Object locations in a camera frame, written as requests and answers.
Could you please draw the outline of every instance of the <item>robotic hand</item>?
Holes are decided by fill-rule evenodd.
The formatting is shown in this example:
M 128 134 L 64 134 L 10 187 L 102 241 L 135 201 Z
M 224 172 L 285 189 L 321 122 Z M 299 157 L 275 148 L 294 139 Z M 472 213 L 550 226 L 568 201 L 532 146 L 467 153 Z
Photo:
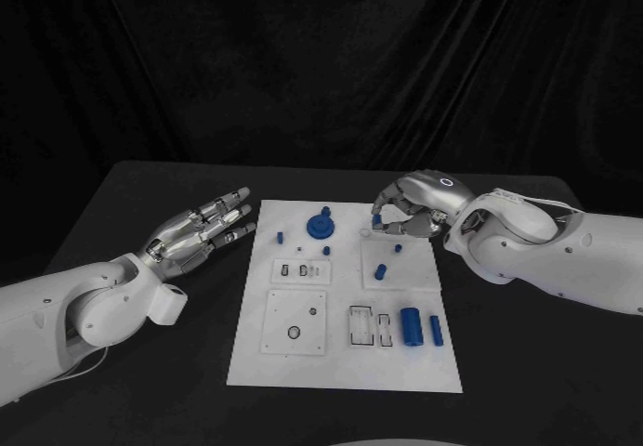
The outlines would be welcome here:
M 250 212 L 236 209 L 249 193 L 243 188 L 170 218 L 135 255 L 0 289 L 0 407 L 70 377 L 85 356 L 122 342 L 145 318 L 175 322 L 187 296 L 164 282 L 255 230 L 255 223 L 230 229 Z
M 552 218 L 527 202 L 566 210 Z M 412 218 L 382 224 L 392 203 Z M 475 197 L 431 170 L 399 178 L 371 206 L 373 230 L 433 237 L 449 226 L 444 248 L 497 284 L 516 278 L 550 295 L 611 311 L 643 313 L 643 219 L 585 214 L 565 203 L 494 189 Z

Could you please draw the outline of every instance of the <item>cable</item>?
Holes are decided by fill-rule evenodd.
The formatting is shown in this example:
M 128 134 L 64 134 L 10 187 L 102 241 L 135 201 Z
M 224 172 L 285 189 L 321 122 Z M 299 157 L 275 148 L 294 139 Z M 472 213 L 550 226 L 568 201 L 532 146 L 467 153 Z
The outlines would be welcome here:
M 37 388 L 34 388 L 33 390 L 37 390 L 38 388 L 43 388 L 43 387 L 46 387 L 46 386 L 49 386 L 49 384 L 53 384 L 53 383 L 57 383 L 57 382 L 60 382 L 60 381 L 66 381 L 67 379 L 70 379 L 70 378 L 74 378 L 74 377 L 77 377 L 77 376 L 80 376 L 80 375 L 83 375 L 83 374 L 87 374 L 102 363 L 103 363 L 103 359 L 106 358 L 106 351 L 109 350 L 109 347 L 105 347 L 103 348 L 103 356 L 100 357 L 100 360 L 85 370 L 85 371 L 82 371 L 82 372 L 79 372 L 79 373 L 76 373 L 76 374 L 70 374 L 74 370 L 76 370 L 76 368 L 77 368 L 77 366 L 80 365 L 80 363 L 77 363 L 73 367 L 72 367 L 72 369 L 66 372 L 66 374 L 63 374 L 60 377 L 57 377 L 57 378 L 54 378 L 54 379 L 51 379 L 49 382 L 46 382 L 44 384 L 41 384 Z
M 503 189 L 497 189 L 497 190 L 501 192 L 508 192 L 508 190 L 503 190 Z M 519 193 L 514 193 L 514 192 L 508 192 L 508 193 L 511 195 L 516 195 L 517 197 L 520 197 L 523 200 L 526 200 L 529 202 L 549 204 L 550 206 L 555 206 L 555 207 L 563 207 L 565 209 L 569 209 L 570 211 L 578 212 L 579 214 L 585 214 L 585 211 L 575 209 L 569 204 L 566 204 L 563 202 L 557 202 L 556 200 L 544 200 L 542 198 L 524 197 L 523 195 L 520 195 Z

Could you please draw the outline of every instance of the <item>table surface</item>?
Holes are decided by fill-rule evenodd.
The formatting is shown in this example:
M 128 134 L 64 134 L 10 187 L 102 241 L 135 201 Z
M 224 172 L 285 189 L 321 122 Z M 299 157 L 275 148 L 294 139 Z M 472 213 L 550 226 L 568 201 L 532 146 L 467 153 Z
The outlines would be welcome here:
M 124 162 L 47 272 L 135 252 L 157 225 L 240 186 L 262 199 L 367 203 L 395 172 Z M 457 175 L 578 205 L 553 177 Z M 256 211 L 246 217 L 255 221 Z M 513 281 L 493 285 L 433 241 L 462 394 L 224 385 L 253 237 L 173 284 L 177 324 L 148 322 L 89 374 L 0 409 L 12 444 L 328 445 L 436 439 L 465 445 L 643 443 L 643 321 Z

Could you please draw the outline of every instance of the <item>black backdrop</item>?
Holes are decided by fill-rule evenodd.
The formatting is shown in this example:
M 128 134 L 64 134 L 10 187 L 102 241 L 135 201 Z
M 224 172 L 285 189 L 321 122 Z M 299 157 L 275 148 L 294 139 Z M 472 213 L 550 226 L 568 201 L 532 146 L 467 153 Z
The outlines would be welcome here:
M 641 2 L 8 0 L 0 18 L 2 282 L 124 159 L 556 175 L 643 216 Z

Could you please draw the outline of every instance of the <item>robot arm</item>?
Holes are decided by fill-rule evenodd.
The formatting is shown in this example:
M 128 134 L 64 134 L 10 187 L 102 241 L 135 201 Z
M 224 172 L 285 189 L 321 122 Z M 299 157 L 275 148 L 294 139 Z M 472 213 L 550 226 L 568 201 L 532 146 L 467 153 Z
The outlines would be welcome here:
M 572 211 L 552 218 L 529 202 Z M 643 312 L 643 220 L 585 214 L 566 204 L 495 189 L 475 197 L 438 171 L 413 172 L 382 191 L 371 213 L 392 203 L 412 218 L 373 229 L 432 237 L 475 274 L 504 284 L 523 279 L 550 295 L 611 311 Z
M 247 194 L 243 188 L 174 216 L 135 255 L 0 289 L 0 407 L 122 342 L 145 318 L 175 322 L 187 296 L 164 282 L 255 230 L 253 223 L 229 230 L 250 212 L 235 209 Z

